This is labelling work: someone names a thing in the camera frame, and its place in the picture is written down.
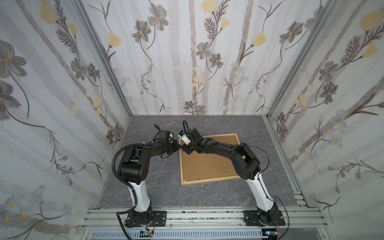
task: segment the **metal corner post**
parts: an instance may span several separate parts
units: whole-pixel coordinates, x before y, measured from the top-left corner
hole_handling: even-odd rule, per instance
[[[90,40],[92,42],[92,45],[93,45],[96,53],[98,54],[105,70],[107,71],[107,75],[111,80],[111,84],[112,84],[113,88],[115,89],[115,92],[116,92],[121,104],[123,105],[124,111],[126,112],[127,116],[131,117],[132,111],[129,108],[129,105],[126,101],[126,98],[125,98],[123,92],[121,91],[121,88],[119,86],[118,80],[116,79],[116,76],[113,74],[113,69],[111,67],[111,64],[110,64],[107,56],[104,53],[103,45],[101,44],[99,38],[97,37],[97,33],[96,33],[95,29],[93,28],[93,25],[89,19],[89,16],[88,16],[88,14],[84,8],[83,3],[81,2],[81,0],[71,0],[71,2],[72,2],[73,6],[76,10],[77,15],[80,18],[81,23],[83,24],[83,26],[87,32],[88,37],[90,38]]]
[[[331,16],[339,2],[340,0],[328,0],[327,3],[325,4],[324,9],[320,13],[319,19],[314,25],[313,30],[310,32],[310,35],[306,40],[302,50],[300,51],[300,54],[297,56],[295,63],[293,64],[292,68],[288,72],[283,84],[281,85],[281,88],[278,91],[278,94],[276,95],[276,98],[273,100],[270,106],[270,109],[268,111],[268,117],[272,116],[277,110],[277,107],[279,106],[280,102],[283,100],[283,97],[288,91],[288,88],[293,82],[297,72],[300,70],[301,66],[304,63],[304,60],[307,58],[307,56],[311,52],[314,44],[316,43],[316,40],[320,36],[321,32],[324,30],[328,21],[331,19]]]

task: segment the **floral wallpaper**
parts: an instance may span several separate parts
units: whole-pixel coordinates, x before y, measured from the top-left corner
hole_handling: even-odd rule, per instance
[[[343,0],[269,116],[339,240],[382,235],[383,65],[383,2]]]
[[[326,1],[83,3],[133,113],[195,115],[266,114]]]
[[[2,1],[0,21],[0,235],[80,239],[128,118],[70,2]]]

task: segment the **robotic arm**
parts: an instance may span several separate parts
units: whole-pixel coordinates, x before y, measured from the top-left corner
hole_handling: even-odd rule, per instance
[[[186,154],[191,154],[193,151],[200,154],[211,153],[226,157],[232,161],[236,173],[246,180],[257,202],[257,213],[252,213],[252,216],[244,218],[247,225],[249,223],[256,226],[275,226],[276,221],[279,222],[279,225],[285,225],[283,220],[281,222],[281,211],[272,200],[263,182],[260,161],[246,143],[231,145],[217,142],[212,138],[204,139],[195,128],[190,130],[184,120],[184,129],[179,132],[179,138],[185,144],[180,146],[178,140],[174,139],[172,132],[161,130],[156,124],[154,126],[157,128],[157,134],[152,141],[143,144],[130,144],[124,147],[125,151],[118,170],[113,171],[120,181],[128,183],[128,186],[132,187],[131,197],[136,201],[134,211],[128,213],[129,216],[124,223],[126,227],[146,226],[154,219],[145,185],[150,158],[154,156],[163,158],[165,153],[170,156],[178,151],[180,147]],[[117,155],[123,149],[119,150],[114,157],[112,162],[113,170]]]

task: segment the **table surface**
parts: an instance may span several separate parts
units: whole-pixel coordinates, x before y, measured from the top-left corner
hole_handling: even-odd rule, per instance
[[[278,196],[284,205],[297,205],[292,188],[279,156],[261,116],[177,116],[177,115],[135,115],[128,125],[122,146],[129,143],[148,142],[156,133],[153,124],[162,130],[178,134],[182,121],[187,120],[190,128],[196,128],[203,136],[237,133],[240,142],[262,148],[267,152],[270,164],[263,172],[264,183],[272,197]],[[267,166],[266,155],[253,150],[260,160],[261,169]],[[243,179],[181,185],[179,153],[166,159],[151,158],[146,178],[149,199],[153,206],[256,206],[255,198]],[[111,173],[105,185],[98,207],[132,206],[129,188]]]

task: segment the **wooden frame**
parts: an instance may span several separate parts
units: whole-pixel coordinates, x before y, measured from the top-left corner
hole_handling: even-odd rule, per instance
[[[204,138],[207,137],[226,137],[226,136],[235,136],[237,144],[240,144],[239,138],[237,137],[236,133],[229,133],[229,134],[219,134],[219,135],[209,135],[209,136],[203,136]],[[201,180],[192,180],[192,181],[185,181],[183,176],[183,150],[180,148],[179,150],[179,158],[180,158],[180,179],[181,179],[181,185],[189,185],[189,184],[197,184],[197,183],[204,183],[204,182],[215,182],[215,181],[222,181],[222,180],[228,180],[228,179],[239,179],[240,177],[238,175],[233,176],[227,176],[227,177],[215,177],[215,178],[209,178],[209,179],[201,179]]]

